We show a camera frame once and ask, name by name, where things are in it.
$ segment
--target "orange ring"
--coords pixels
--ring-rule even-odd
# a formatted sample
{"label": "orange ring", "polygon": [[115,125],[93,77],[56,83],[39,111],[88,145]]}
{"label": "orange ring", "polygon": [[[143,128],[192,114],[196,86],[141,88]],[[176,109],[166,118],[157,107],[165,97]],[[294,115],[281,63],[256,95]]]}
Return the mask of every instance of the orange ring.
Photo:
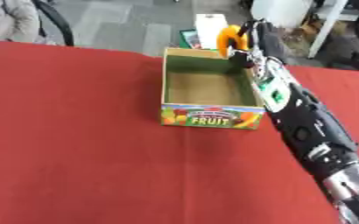
{"label": "orange ring", "polygon": [[240,26],[233,24],[227,28],[224,28],[218,35],[216,45],[218,46],[219,54],[223,57],[227,57],[227,49],[229,46],[229,40],[233,39],[236,42],[236,49],[248,50],[248,36],[243,34],[242,37],[238,36],[238,32],[241,29]]}

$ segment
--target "fruit illustration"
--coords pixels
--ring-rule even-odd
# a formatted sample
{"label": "fruit illustration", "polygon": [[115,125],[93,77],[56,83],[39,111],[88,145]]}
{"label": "fruit illustration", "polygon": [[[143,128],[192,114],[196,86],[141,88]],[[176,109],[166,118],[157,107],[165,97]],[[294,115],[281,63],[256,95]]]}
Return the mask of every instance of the fruit illustration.
{"label": "fruit illustration", "polygon": [[172,108],[164,108],[162,110],[162,119],[163,124],[174,124],[175,123],[175,114]]}
{"label": "fruit illustration", "polygon": [[221,108],[205,108],[206,111],[222,111]]}
{"label": "fruit illustration", "polygon": [[163,118],[163,123],[164,124],[174,124],[175,119],[174,118]]}
{"label": "fruit illustration", "polygon": [[174,113],[176,116],[186,116],[187,115],[187,111],[183,108],[176,108],[174,110]]}
{"label": "fruit illustration", "polygon": [[260,117],[260,114],[253,112],[243,112],[241,114],[241,119],[243,120],[240,123],[235,123],[234,128],[242,129],[245,127],[253,128],[253,123]]}
{"label": "fruit illustration", "polygon": [[238,125],[238,124],[240,124],[240,123],[243,123],[243,119],[236,118],[236,119],[234,119],[234,121],[233,121],[233,124],[234,124],[234,125]]}
{"label": "fruit illustration", "polygon": [[177,120],[177,122],[184,122],[187,120],[187,116],[186,115],[178,115],[175,120]]}

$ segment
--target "cardboard box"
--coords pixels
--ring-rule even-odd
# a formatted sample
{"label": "cardboard box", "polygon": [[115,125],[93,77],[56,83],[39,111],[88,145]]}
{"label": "cardboard box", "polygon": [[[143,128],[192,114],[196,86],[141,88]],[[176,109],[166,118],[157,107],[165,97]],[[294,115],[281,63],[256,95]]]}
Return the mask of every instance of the cardboard box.
{"label": "cardboard box", "polygon": [[168,48],[163,76],[165,125],[255,130],[263,117],[251,76],[217,52]]}

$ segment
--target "fruit box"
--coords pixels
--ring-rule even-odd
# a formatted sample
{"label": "fruit box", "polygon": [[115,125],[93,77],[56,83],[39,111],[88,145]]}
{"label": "fruit box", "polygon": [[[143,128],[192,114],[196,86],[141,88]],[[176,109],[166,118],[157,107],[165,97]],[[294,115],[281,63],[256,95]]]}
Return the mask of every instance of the fruit box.
{"label": "fruit box", "polygon": [[264,107],[251,83],[246,70],[233,68],[217,52],[167,48],[161,122],[255,130]]}

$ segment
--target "person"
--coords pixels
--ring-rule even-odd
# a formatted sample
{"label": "person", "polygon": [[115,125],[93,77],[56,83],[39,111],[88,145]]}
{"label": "person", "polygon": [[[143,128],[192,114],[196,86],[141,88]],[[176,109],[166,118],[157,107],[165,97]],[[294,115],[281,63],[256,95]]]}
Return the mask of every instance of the person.
{"label": "person", "polygon": [[0,0],[0,41],[35,42],[39,26],[32,0]]}

